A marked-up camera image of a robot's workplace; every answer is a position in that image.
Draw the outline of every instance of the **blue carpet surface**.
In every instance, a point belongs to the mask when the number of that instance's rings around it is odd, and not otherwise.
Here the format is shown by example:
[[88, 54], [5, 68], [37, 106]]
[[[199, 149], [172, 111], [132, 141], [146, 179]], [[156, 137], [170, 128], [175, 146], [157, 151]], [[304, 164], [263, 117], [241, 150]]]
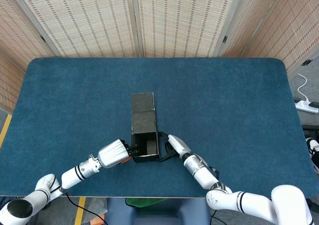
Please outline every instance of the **blue carpet surface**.
[[[131, 94], [154, 92], [158, 131], [182, 138], [233, 191], [318, 192], [284, 64], [276, 59], [41, 58], [26, 72], [0, 150], [0, 195], [27, 195], [117, 138], [131, 141]], [[204, 197], [179, 158], [129, 161], [75, 196]]]

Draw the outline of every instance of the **power strip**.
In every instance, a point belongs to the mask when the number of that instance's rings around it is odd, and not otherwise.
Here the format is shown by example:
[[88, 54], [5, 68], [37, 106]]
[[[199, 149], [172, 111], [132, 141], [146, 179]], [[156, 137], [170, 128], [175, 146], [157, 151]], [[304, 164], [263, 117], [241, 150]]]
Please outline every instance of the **power strip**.
[[301, 111], [310, 112], [310, 113], [319, 113], [319, 109], [315, 107], [310, 107], [306, 101], [299, 101], [295, 103], [296, 108]]

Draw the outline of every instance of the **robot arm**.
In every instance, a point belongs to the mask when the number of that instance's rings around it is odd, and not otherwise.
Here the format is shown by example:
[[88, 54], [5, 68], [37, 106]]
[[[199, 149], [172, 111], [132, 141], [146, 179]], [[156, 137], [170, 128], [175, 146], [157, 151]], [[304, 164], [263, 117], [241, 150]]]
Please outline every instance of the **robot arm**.
[[136, 147], [128, 147], [125, 141], [117, 139], [103, 147], [97, 158], [90, 155], [88, 160], [66, 171], [62, 175], [61, 185], [54, 174], [45, 175], [37, 182], [31, 194], [23, 199], [10, 201], [0, 210], [0, 225], [25, 225], [47, 203], [98, 173], [101, 167], [111, 168], [137, 152]]
[[314, 221], [300, 189], [291, 185], [277, 186], [272, 190], [272, 200], [246, 193], [232, 193], [208, 169], [207, 163], [178, 137], [168, 135], [168, 141], [183, 160], [184, 166], [201, 185], [209, 190], [207, 204], [214, 210], [228, 209], [265, 219], [273, 224], [313, 225]]

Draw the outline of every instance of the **woven bamboo screen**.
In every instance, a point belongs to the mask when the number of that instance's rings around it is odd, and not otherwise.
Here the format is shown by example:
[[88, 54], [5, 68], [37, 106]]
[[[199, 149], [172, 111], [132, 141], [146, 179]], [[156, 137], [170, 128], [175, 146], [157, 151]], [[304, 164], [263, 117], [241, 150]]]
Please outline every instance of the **woven bamboo screen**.
[[0, 107], [12, 112], [19, 96], [24, 73], [0, 56]]
[[138, 0], [145, 57], [210, 57], [233, 0]]
[[219, 56], [241, 57], [273, 0], [241, 0]]
[[52, 56], [9, 0], [0, 0], [0, 51], [25, 70], [36, 57]]
[[62, 56], [136, 56], [127, 0], [24, 1]]
[[278, 0], [247, 57], [275, 57], [291, 69], [319, 45], [319, 0]]

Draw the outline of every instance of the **black box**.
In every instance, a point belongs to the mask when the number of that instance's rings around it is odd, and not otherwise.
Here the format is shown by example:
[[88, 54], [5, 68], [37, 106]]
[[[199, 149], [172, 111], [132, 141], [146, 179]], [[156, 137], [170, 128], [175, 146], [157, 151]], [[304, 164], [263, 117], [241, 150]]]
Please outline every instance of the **black box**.
[[131, 94], [132, 146], [138, 146], [136, 163], [157, 160], [159, 155], [158, 134], [155, 120], [153, 93]]

